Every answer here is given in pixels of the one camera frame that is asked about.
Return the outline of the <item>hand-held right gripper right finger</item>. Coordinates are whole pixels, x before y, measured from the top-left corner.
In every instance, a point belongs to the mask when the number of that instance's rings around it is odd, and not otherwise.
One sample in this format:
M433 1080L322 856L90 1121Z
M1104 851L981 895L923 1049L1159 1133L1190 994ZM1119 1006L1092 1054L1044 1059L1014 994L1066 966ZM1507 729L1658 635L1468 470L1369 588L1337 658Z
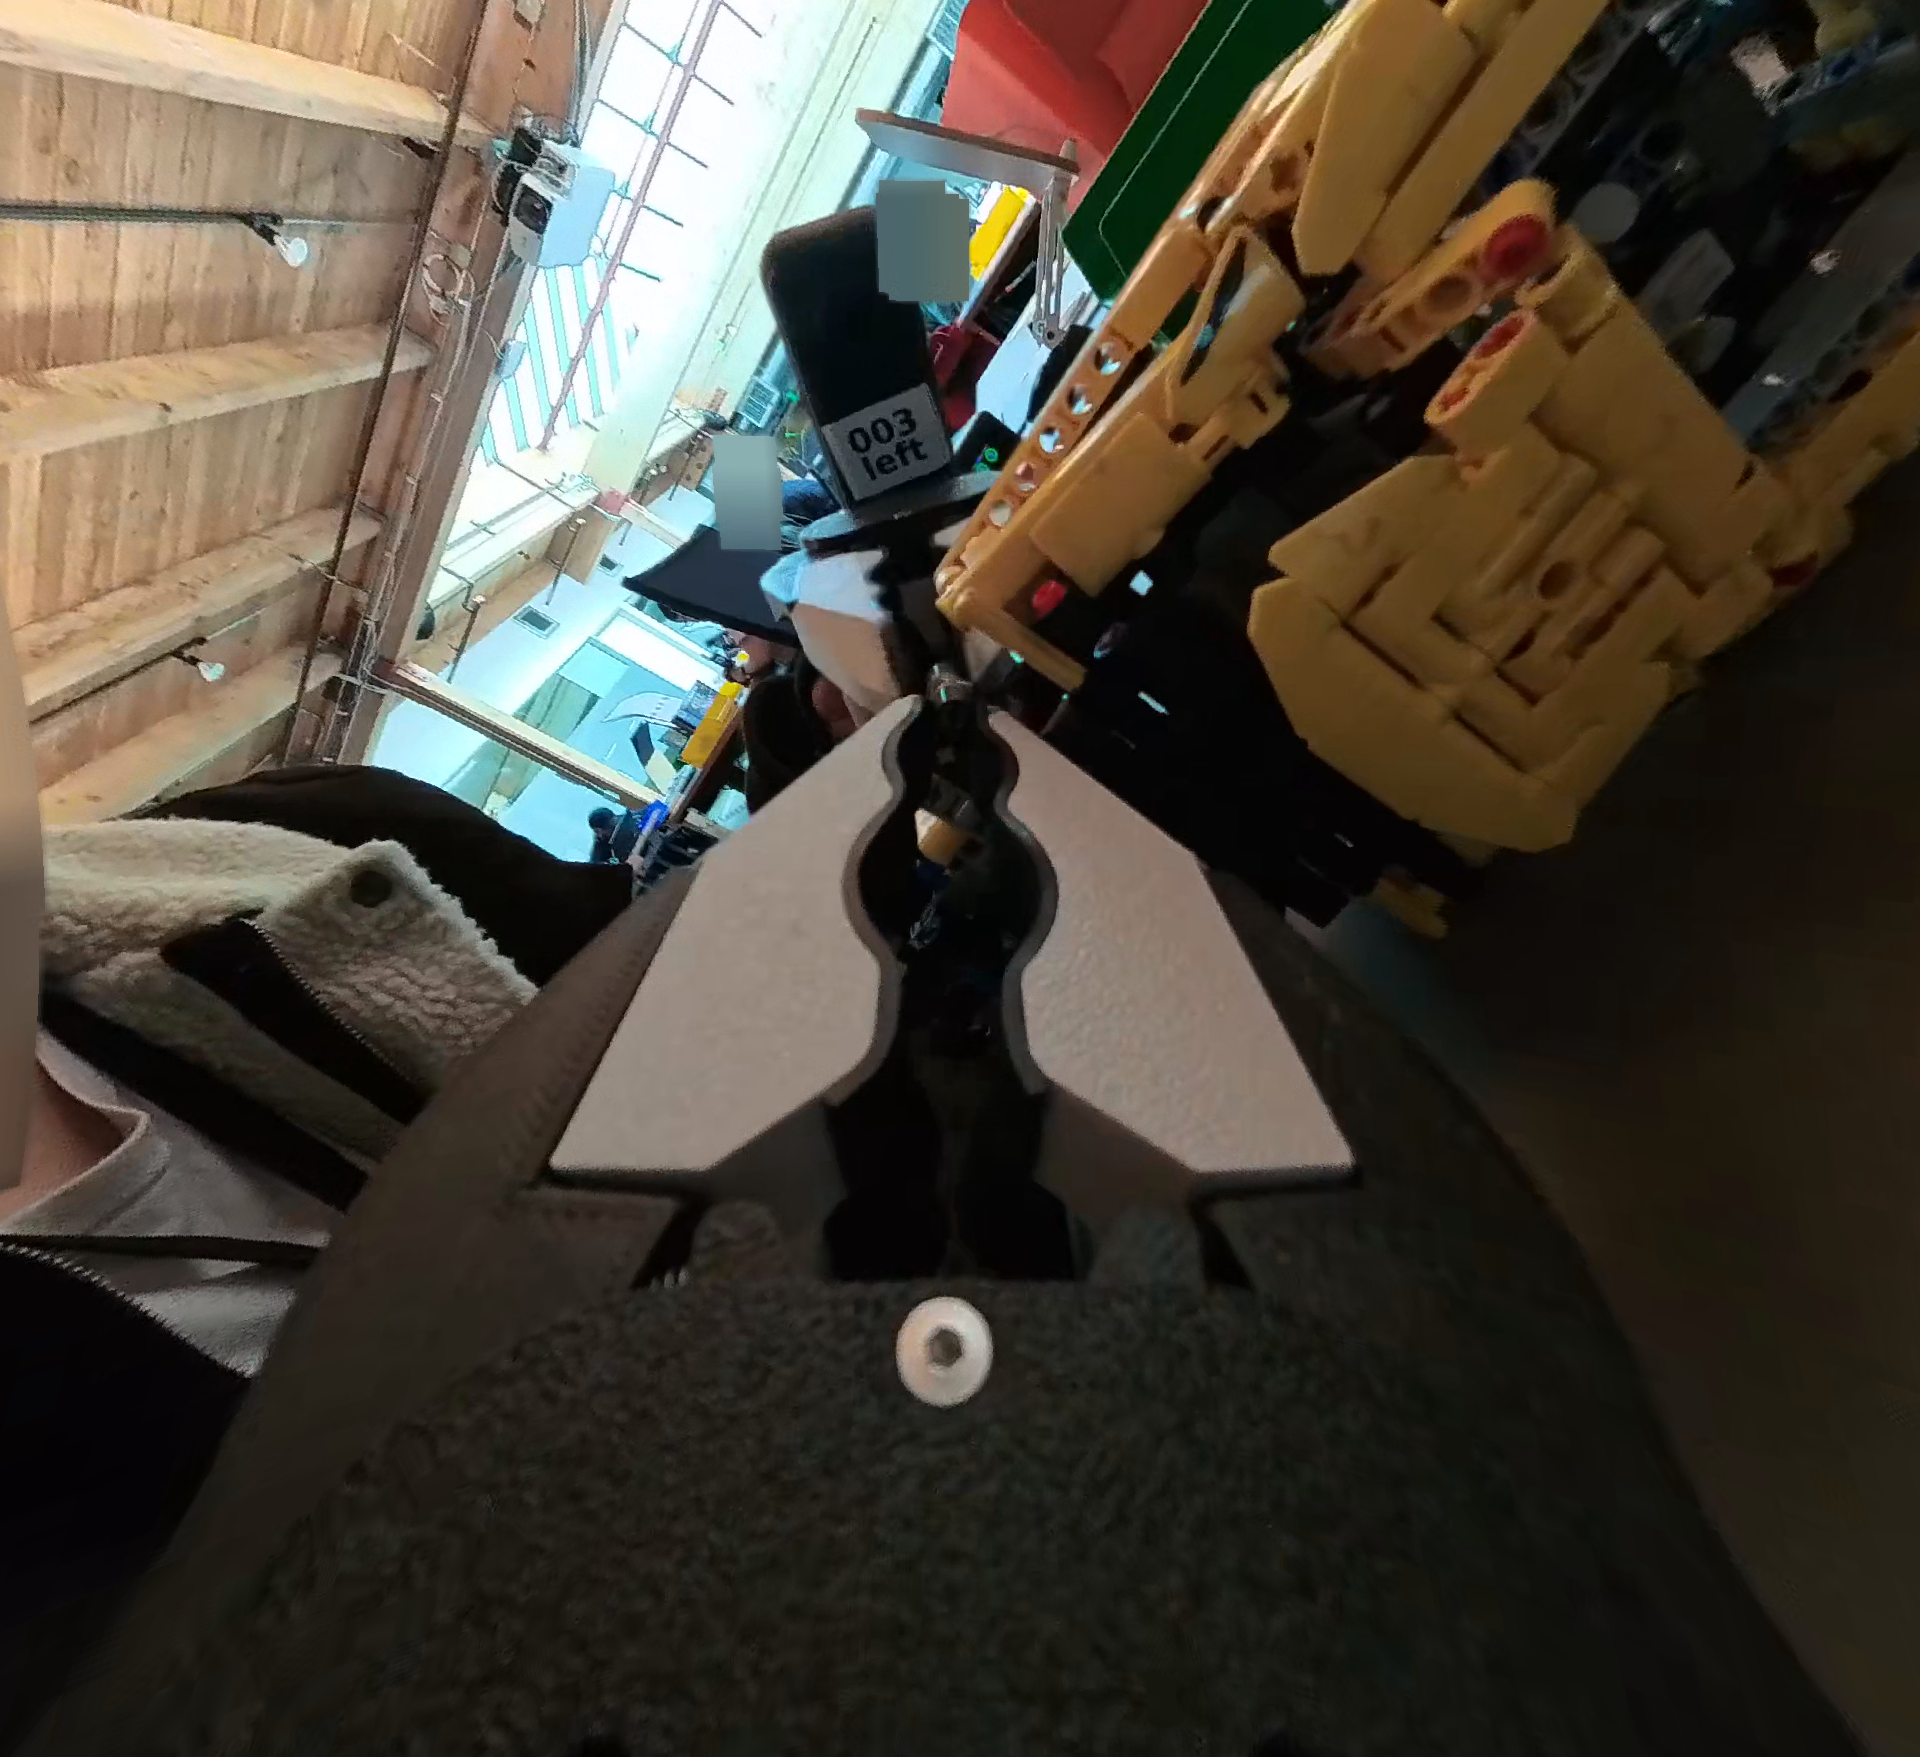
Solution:
M1356 1153L1203 862L1013 717L996 802L1040 885L1008 987L1034 1176L1094 1232L1337 1186Z

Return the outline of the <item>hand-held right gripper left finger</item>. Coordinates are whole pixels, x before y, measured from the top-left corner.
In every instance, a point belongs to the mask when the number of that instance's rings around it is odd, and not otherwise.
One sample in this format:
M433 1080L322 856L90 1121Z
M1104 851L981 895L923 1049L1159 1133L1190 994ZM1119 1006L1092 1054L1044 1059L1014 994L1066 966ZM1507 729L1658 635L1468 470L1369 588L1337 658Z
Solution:
M564 1185L753 1203L787 1231L843 1199L829 1111L900 1027L900 958L860 865L904 820L887 707L695 869L633 1001L546 1161Z

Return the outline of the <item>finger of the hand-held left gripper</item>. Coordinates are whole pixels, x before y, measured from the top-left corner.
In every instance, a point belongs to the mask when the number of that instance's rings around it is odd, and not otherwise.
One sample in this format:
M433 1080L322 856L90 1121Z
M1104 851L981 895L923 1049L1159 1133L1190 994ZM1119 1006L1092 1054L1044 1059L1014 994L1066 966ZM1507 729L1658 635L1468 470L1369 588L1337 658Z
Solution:
M904 697L898 614L881 602L881 551L803 555L789 620L802 652L860 727Z

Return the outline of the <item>grey black brick chassis module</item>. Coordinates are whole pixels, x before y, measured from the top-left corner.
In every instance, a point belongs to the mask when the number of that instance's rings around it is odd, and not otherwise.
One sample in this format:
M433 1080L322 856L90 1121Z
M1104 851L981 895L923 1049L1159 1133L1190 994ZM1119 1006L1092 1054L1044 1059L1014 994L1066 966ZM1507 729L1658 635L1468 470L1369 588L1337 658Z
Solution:
M919 900L904 949L921 957L943 934L954 873L985 846L1000 786L998 743L963 666L932 666L898 763Z

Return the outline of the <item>yellow toy brick car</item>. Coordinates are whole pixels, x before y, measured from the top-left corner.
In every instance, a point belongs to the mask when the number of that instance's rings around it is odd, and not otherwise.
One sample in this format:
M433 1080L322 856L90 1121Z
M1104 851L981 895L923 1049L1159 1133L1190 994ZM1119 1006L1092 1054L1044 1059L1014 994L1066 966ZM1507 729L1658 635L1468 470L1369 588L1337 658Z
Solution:
M1212 865L1438 930L1916 450L1916 218L1916 0L1345 0L940 610Z

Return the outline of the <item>grey desk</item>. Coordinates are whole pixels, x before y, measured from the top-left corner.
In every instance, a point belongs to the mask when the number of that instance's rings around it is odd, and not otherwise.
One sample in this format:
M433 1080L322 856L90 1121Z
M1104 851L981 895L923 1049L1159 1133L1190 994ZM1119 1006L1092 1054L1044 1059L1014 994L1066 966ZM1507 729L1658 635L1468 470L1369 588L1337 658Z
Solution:
M1206 869L1356 1171L1119 1310L1143 1745L1916 1753L1915 459L1702 675L1437 942Z

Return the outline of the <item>white ceiling unit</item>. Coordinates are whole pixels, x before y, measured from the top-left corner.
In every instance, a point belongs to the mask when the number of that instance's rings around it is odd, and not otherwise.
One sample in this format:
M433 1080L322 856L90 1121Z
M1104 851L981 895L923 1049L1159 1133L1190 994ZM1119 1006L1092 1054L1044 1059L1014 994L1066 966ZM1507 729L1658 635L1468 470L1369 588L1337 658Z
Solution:
M588 261L613 196L613 172L581 147L525 123L500 152L492 208L506 249L527 267Z

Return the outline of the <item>green plastic bin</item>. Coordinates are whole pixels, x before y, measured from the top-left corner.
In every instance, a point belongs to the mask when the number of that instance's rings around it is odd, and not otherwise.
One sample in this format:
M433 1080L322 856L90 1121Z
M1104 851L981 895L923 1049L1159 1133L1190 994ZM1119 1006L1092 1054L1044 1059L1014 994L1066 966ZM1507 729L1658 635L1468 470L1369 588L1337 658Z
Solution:
M1119 295L1239 109L1345 0L1209 0L1074 213L1066 243L1089 287Z

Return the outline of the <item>person's white shirt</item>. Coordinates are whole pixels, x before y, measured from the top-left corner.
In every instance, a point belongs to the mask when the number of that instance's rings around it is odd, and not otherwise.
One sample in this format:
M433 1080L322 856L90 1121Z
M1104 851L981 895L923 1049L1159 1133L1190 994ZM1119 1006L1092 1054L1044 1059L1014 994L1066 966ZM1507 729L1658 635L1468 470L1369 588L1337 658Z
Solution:
M172 1334L253 1380L300 1289L300 1265L189 1258L188 1240L324 1251L342 1211L36 1037L31 1121L4 1188L4 1244L41 1239Z

